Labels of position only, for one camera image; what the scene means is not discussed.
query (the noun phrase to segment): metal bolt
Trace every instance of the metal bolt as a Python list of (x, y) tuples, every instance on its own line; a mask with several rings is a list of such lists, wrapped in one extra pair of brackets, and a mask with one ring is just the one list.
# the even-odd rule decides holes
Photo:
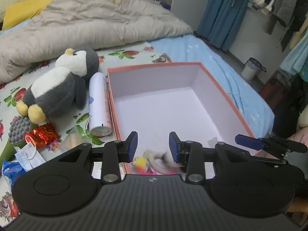
[(114, 182), (118, 179), (119, 177), (115, 174), (107, 174), (107, 175), (104, 175), (103, 179), (104, 181), (107, 181), (107, 182)]
[(192, 182), (199, 182), (203, 180), (203, 176), (200, 174), (191, 174), (188, 179)]

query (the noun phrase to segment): red foil package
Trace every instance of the red foil package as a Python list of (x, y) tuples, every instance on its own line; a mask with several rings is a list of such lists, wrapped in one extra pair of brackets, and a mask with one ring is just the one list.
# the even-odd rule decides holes
[(36, 149), (39, 149), (55, 140), (58, 137), (58, 133), (52, 123), (49, 122), (26, 133), (23, 137), (27, 143), (32, 143)]

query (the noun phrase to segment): penguin white belly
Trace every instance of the penguin white belly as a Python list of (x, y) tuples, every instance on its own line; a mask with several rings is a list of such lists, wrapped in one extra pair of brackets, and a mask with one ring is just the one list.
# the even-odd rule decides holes
[(65, 67), (57, 67), (49, 70), (32, 84), (31, 92), (33, 96), (38, 98), (54, 87), (60, 85), (69, 74), (70, 70)]

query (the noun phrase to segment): open cardboard box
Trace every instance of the open cardboard box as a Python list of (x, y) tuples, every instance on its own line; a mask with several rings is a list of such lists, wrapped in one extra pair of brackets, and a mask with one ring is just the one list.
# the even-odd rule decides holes
[(169, 133), (204, 147), (235, 136), (254, 137), (232, 100), (199, 62), (155, 63), (108, 68), (109, 101), (117, 139), (138, 133), (135, 157), (147, 149), (169, 151)]

